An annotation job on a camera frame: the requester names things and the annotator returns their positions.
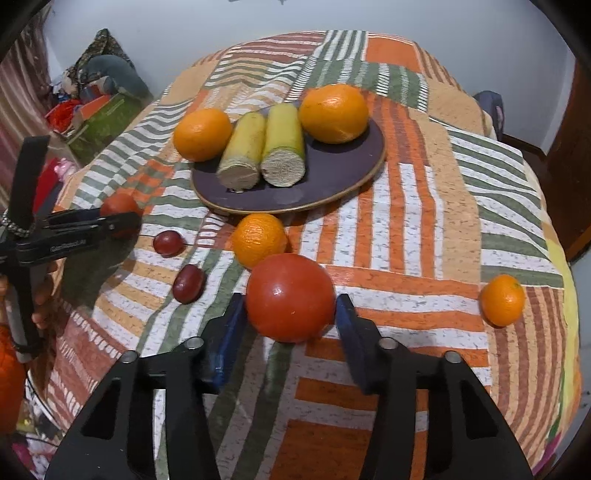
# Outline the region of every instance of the striped tablecloth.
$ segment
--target striped tablecloth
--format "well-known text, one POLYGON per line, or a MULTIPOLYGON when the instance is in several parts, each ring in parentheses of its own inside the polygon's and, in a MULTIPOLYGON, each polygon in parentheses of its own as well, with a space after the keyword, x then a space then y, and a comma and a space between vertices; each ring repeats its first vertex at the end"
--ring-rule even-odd
MULTIPOLYGON (((236 218, 198 200, 171 143, 183 115, 217 107, 236 119, 329 83, 363 89, 387 161, 354 194, 282 216, 291 248, 324 265, 383 333, 417 352, 459 351, 536 468, 579 399, 576 297, 538 181, 519 151, 488 138, 487 116, 428 52, 366 31, 278 35, 199 60, 66 186, 60 209, 125 191, 145 213, 134 244, 106 242, 62 265, 55 349, 34 369, 47 407, 66 429, 121 352, 168 351, 245 289, 248 272, 228 246, 236 218), (190 247, 166 259, 151 243, 170 228, 190 247), (187 263, 208 281, 197 302, 180 305, 170 286, 187 263), (501 272, 522 282, 527 304, 522 321, 493 330, 478 295, 501 272)), ((353 480, 376 398, 353 384, 334 329, 305 345, 251 329, 231 381, 206 404, 222 478, 353 480)), ((413 478, 422 478, 426 407, 420 391, 413 478)), ((165 478, 162 393, 154 408, 165 478)))

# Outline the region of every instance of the screw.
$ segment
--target screw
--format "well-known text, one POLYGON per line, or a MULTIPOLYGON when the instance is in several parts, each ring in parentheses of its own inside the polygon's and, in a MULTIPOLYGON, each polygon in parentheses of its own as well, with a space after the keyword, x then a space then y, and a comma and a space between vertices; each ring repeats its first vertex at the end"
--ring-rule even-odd
POLYGON ((445 352, 443 356, 445 357, 445 360, 447 360, 451 364, 459 364, 462 361, 462 357, 460 356, 460 354, 455 352, 454 350, 448 350, 447 352, 445 352))
POLYGON ((138 357, 138 352, 135 352, 134 350, 127 350, 126 352, 124 352, 123 355, 121 355, 119 361, 124 364, 131 364, 135 362, 138 359, 138 357))
POLYGON ((391 337, 382 337, 378 341, 378 345, 384 350, 394 350, 398 346, 398 342, 391 337))
POLYGON ((191 337, 187 338, 183 342, 183 345, 185 346, 185 348, 188 348, 189 350, 195 350, 196 348, 203 346, 204 343, 205 342, 201 337, 191 337))

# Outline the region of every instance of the sugarcane piece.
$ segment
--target sugarcane piece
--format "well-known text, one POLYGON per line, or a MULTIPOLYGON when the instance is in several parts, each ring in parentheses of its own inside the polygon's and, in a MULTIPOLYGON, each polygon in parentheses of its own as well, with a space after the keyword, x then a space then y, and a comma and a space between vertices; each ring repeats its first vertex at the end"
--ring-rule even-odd
POLYGON ((257 112, 245 114, 236 123, 217 168, 217 179, 227 189, 241 192, 259 181, 265 124, 265 117, 257 112))
POLYGON ((275 187, 291 187, 306 173, 304 135, 292 103, 279 103, 269 109, 262 156, 262 176, 275 187))

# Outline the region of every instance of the wooden door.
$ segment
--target wooden door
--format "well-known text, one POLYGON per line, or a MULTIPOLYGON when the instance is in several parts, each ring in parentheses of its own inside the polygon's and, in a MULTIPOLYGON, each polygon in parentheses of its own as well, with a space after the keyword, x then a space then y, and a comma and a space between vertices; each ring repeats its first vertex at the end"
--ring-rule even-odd
POLYGON ((579 63, 540 184, 548 214, 571 260, 591 242, 591 74, 579 63))

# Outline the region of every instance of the purple plate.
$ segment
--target purple plate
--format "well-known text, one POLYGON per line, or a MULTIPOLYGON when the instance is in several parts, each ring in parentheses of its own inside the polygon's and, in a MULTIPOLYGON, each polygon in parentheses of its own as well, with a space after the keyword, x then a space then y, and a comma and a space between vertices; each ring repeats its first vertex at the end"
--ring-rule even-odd
POLYGON ((233 192, 219 183, 220 158, 214 158, 194 164, 193 188, 208 207, 229 213, 298 212, 332 202, 363 185, 377 173, 386 153, 382 131, 373 119, 359 138, 346 144, 324 144, 309 135, 304 140, 306 174, 294 186, 274 187, 261 177, 251 190, 233 192))

